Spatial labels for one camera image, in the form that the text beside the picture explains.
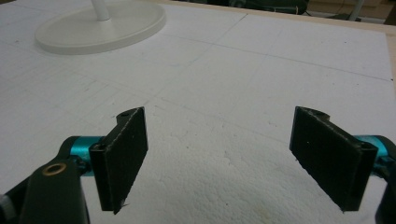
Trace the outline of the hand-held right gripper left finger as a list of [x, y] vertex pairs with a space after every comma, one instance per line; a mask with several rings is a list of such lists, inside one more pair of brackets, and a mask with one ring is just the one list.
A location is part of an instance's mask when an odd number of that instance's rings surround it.
[[145, 107], [116, 116], [106, 136], [71, 136], [61, 144], [59, 156], [75, 159], [83, 175], [95, 179], [103, 211], [116, 215], [128, 197], [149, 150]]

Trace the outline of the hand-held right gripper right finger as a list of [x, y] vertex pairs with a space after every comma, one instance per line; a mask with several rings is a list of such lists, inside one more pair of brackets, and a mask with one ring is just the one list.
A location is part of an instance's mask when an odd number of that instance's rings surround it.
[[396, 213], [396, 144], [381, 135], [351, 135], [312, 108], [294, 111], [290, 151], [345, 211], [357, 211], [370, 175], [388, 185], [379, 210]]

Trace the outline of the white round lamp stand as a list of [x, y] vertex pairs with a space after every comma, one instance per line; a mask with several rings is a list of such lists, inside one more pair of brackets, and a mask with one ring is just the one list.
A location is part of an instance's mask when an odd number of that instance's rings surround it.
[[36, 44], [47, 52], [62, 55], [100, 53], [145, 40], [166, 24], [165, 10], [155, 3], [142, 0], [91, 2], [89, 7], [40, 25], [35, 31]]

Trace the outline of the metal stand leg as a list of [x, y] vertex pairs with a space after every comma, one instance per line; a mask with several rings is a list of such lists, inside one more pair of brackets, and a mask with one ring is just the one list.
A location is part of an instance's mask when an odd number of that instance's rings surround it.
[[349, 21], [355, 21], [359, 17], [363, 4], [364, 0], [357, 0], [356, 5], [347, 18]]

